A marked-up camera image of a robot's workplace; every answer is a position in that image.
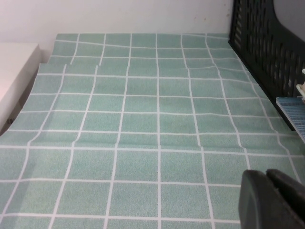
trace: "table surface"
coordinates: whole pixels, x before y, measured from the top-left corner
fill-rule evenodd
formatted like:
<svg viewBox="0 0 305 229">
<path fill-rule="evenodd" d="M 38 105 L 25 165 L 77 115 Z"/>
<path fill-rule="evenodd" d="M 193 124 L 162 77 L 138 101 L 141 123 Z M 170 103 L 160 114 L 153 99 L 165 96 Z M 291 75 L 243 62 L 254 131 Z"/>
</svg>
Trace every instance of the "table surface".
<svg viewBox="0 0 305 229">
<path fill-rule="evenodd" d="M 40 62 L 41 52 L 36 43 L 0 43 L 0 129 Z"/>
</svg>

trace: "black object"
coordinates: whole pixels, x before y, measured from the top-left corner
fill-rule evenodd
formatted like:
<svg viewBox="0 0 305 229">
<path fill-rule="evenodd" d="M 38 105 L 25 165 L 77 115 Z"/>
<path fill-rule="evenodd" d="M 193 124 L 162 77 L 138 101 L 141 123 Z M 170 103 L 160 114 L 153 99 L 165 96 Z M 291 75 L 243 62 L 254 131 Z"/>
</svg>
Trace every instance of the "black object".
<svg viewBox="0 0 305 229">
<path fill-rule="evenodd" d="M 292 128 L 275 102 L 299 96 L 305 42 L 279 22 L 274 1 L 234 0 L 229 44 Z"/>
<path fill-rule="evenodd" d="M 305 229 L 305 187 L 276 169 L 246 170 L 239 217 L 242 229 Z"/>
</svg>

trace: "black plastic tray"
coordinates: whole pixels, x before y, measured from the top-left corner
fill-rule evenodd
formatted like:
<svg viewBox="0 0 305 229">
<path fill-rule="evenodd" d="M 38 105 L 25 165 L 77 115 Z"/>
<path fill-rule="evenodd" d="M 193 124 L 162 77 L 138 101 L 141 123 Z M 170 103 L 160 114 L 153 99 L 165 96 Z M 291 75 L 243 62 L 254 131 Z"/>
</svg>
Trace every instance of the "black plastic tray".
<svg viewBox="0 0 305 229">
<path fill-rule="evenodd" d="M 300 95 L 305 42 L 280 23 L 273 0 L 234 0 L 229 44 L 292 128 L 276 98 Z"/>
</svg>

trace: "white wall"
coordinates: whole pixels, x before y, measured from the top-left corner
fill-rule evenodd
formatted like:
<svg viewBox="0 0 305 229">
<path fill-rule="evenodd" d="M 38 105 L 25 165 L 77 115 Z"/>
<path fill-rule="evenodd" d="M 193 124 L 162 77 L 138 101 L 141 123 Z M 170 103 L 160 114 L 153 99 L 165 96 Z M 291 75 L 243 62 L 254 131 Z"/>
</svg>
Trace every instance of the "white wall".
<svg viewBox="0 0 305 229">
<path fill-rule="evenodd" d="M 57 33 L 229 32 L 233 0 L 0 0 L 0 42 L 38 42 L 46 62 Z"/>
</svg>

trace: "blue striped object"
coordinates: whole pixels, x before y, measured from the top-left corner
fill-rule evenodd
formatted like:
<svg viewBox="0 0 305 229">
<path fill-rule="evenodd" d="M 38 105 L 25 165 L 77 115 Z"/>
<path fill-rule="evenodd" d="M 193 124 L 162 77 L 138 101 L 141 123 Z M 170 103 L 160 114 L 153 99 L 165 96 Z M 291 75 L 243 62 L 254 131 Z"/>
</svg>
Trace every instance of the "blue striped object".
<svg viewBox="0 0 305 229">
<path fill-rule="evenodd" d="M 305 143 L 305 104 L 302 98 L 277 98 L 276 104 L 284 112 Z"/>
</svg>

